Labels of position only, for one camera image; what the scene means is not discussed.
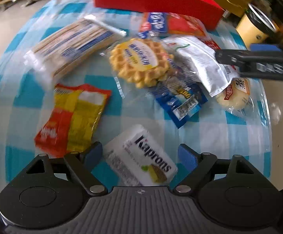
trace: floor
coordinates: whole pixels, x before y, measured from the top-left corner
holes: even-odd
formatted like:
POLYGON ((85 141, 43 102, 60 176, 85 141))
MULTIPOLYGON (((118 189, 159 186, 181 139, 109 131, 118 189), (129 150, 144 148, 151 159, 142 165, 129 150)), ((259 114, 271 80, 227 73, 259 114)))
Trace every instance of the floor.
MULTIPOLYGON (((0 56, 11 42, 15 34, 49 0, 39 0, 35 4, 23 7, 25 0, 19 0, 6 11, 0 11, 0 56)), ((275 103, 281 110, 278 124, 273 122, 273 153, 271 181, 278 188, 283 188, 283 82, 265 80, 264 87, 269 105, 275 103)))

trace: white snack package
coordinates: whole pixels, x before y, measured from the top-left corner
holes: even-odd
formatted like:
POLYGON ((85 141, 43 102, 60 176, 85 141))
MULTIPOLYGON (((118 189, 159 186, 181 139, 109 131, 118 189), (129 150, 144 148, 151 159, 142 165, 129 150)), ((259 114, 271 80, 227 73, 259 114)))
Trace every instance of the white snack package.
POLYGON ((211 97, 221 93, 238 72, 230 65, 219 64, 215 51, 194 36, 170 36, 162 40, 169 52, 182 58, 192 72, 198 74, 200 82, 211 97))
POLYGON ((25 54, 25 64, 34 69, 41 85, 50 89, 94 51, 125 35, 125 31, 87 15, 39 42, 25 54))
POLYGON ((125 130, 103 147, 103 156, 127 186, 168 184, 178 169, 140 124, 125 130))
POLYGON ((254 112, 254 101, 250 95, 250 81, 247 78, 234 78, 215 98, 226 111, 244 118, 254 112))

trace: snack package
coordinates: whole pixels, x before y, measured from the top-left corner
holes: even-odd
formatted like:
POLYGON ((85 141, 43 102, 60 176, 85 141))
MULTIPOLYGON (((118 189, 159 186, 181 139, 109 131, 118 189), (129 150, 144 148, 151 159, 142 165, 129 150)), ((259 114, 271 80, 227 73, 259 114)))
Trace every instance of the snack package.
POLYGON ((111 47, 109 60, 118 77, 143 88, 166 79, 172 57, 159 42, 133 38, 111 47))
POLYGON ((89 84, 56 85, 54 109, 35 137, 36 147, 58 158, 87 149, 110 96, 111 91, 89 84))
POLYGON ((117 76, 137 88, 147 87, 180 128, 207 99, 188 68, 175 65, 173 55, 156 39, 130 39, 111 47, 110 63, 117 76))
POLYGON ((178 169, 142 125, 134 125, 108 142, 103 156, 126 186, 167 185, 178 169))
POLYGON ((94 51, 125 35, 125 31, 88 15, 39 42, 25 54, 25 64, 35 70, 37 80, 49 89, 94 51))
POLYGON ((238 73, 229 65, 219 64, 214 57, 215 51, 193 36, 173 35, 162 40, 167 50, 183 60, 211 97, 221 93, 238 73))
POLYGON ((168 113, 177 128, 182 127, 208 100, 201 88, 191 80, 170 76, 150 88, 159 105, 168 113))
POLYGON ((203 23, 194 17, 176 13, 144 13, 140 26, 141 38, 146 38, 149 31, 158 32, 159 36, 171 34, 193 35, 212 49, 220 49, 206 31, 203 23))
POLYGON ((247 112, 254 111, 250 94, 249 80, 247 78, 234 78, 231 84, 215 98, 229 113, 243 118, 247 112))

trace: blue checkered tablecloth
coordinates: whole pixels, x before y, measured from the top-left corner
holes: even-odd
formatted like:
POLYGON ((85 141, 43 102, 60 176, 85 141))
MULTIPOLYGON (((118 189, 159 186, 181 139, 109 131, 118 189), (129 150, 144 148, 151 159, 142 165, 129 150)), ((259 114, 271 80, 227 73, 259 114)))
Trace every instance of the blue checkered tablecloth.
MULTIPOLYGON (((53 91, 45 92, 34 74, 26 71, 23 55, 45 37, 87 14, 95 14, 130 35, 137 33, 141 21, 140 13, 95 8, 93 0, 51 0, 22 27, 0 59, 0 191, 41 153, 33 139, 48 120, 54 105, 53 91)), ((222 21, 210 34, 221 48, 244 49, 235 29, 222 21)), ((88 83, 112 90, 94 134, 94 140, 103 145, 132 125, 142 124, 175 162, 178 145, 186 143, 197 152, 212 152, 219 158, 229 159, 233 154, 241 154, 266 177, 270 175, 270 123, 264 88, 259 80, 251 80, 252 94, 257 99, 254 118, 245 122, 225 112, 209 98, 179 130, 152 97, 122 99, 107 58, 98 53, 61 83, 70 86, 88 83)), ((174 184, 186 175, 181 164, 178 168, 174 184)), ((93 173, 108 183, 108 187, 119 182, 104 162, 93 173)))

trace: red snack package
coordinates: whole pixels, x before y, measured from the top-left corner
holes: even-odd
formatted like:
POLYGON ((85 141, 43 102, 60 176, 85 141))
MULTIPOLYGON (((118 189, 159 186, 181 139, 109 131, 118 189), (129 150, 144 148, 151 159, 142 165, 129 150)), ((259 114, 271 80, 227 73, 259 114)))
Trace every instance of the red snack package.
POLYGON ((72 115, 72 112, 55 108, 47 123, 35 137, 36 147, 56 158, 64 156, 72 115))
POLYGON ((150 12, 144 13, 140 26, 141 38, 147 38, 149 31, 156 31, 160 36, 171 34, 192 35, 200 39, 212 49, 220 49, 206 31, 203 23, 194 17, 176 13, 150 12))
POLYGON ((67 152, 84 151, 91 145, 92 135, 110 95, 110 90, 89 84, 78 87, 56 85, 54 110, 36 135, 35 145, 58 158, 67 152))

